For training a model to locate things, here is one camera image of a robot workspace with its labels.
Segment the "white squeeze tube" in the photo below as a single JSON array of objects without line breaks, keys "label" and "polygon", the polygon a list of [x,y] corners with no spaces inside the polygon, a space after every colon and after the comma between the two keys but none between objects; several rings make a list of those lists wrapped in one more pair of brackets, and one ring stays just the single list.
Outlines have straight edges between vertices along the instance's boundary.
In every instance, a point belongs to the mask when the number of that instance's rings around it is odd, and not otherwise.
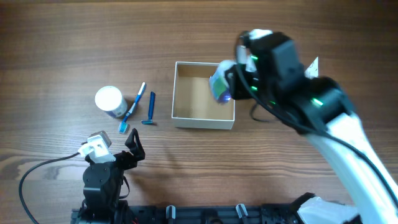
[{"label": "white squeeze tube", "polygon": [[309,79],[318,78],[318,57],[308,66],[305,76]]}]

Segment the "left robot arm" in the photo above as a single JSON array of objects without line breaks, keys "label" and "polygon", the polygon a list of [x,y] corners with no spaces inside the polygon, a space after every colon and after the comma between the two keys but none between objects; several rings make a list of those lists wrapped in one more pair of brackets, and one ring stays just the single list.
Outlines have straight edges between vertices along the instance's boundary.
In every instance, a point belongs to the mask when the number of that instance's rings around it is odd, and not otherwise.
[{"label": "left robot arm", "polygon": [[138,223],[129,208],[125,195],[120,195],[122,185],[127,185],[124,171],[137,167],[145,159],[137,129],[128,136],[127,151],[112,154],[111,140],[105,131],[90,135],[79,148],[79,154],[89,163],[83,173],[83,195],[80,209],[73,210],[71,222],[79,223]]}]

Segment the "white lidded round jar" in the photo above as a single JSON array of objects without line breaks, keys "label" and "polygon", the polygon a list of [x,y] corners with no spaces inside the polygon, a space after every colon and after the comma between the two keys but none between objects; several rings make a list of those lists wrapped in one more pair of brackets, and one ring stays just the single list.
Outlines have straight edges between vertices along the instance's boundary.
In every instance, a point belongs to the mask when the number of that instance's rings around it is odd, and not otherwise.
[{"label": "white lidded round jar", "polygon": [[113,118],[120,118],[127,113],[127,101],[115,86],[104,86],[95,95],[96,106]]}]

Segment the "clear spray bottle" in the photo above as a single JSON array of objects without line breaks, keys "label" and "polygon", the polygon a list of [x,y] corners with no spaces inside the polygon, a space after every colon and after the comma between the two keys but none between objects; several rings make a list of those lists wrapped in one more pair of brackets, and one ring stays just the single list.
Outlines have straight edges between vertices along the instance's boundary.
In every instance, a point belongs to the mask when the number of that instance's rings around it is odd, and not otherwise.
[{"label": "clear spray bottle", "polygon": [[235,66],[235,61],[224,60],[209,78],[211,93],[218,103],[227,103],[231,99],[230,88],[234,74],[236,73]]}]

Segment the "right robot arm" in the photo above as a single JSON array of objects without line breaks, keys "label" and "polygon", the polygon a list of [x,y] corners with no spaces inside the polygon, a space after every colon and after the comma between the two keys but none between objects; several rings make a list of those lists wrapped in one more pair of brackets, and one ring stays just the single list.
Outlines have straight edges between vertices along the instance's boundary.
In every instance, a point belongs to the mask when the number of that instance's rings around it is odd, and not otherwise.
[{"label": "right robot arm", "polygon": [[372,148],[352,102],[329,77],[309,78],[294,41],[254,29],[238,35],[223,70],[231,97],[253,99],[317,149],[353,201],[308,194],[293,204],[300,223],[396,223],[397,184]]}]

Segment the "blue white toothbrush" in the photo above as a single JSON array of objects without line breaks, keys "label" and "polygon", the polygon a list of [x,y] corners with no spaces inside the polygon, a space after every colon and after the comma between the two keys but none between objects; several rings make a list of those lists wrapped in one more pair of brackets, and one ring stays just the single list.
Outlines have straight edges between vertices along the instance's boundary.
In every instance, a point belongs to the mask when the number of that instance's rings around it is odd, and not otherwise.
[{"label": "blue white toothbrush", "polygon": [[129,111],[125,114],[123,120],[121,121],[121,123],[119,125],[119,133],[120,134],[124,134],[127,132],[128,128],[129,128],[129,125],[127,124],[127,119],[135,112],[136,107],[145,92],[145,89],[146,89],[146,82],[143,82],[132,106],[130,107]]}]

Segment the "blue disposable razor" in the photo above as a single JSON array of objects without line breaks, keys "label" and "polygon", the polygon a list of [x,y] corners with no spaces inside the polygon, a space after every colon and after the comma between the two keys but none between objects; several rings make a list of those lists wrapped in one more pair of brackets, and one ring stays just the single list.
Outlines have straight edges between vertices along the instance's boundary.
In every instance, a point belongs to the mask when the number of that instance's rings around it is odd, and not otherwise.
[{"label": "blue disposable razor", "polygon": [[153,122],[153,114],[154,114],[154,105],[155,105],[155,93],[152,91],[150,93],[150,102],[149,102],[149,110],[148,110],[148,118],[146,120],[142,120],[141,123],[145,125],[152,125]]}]

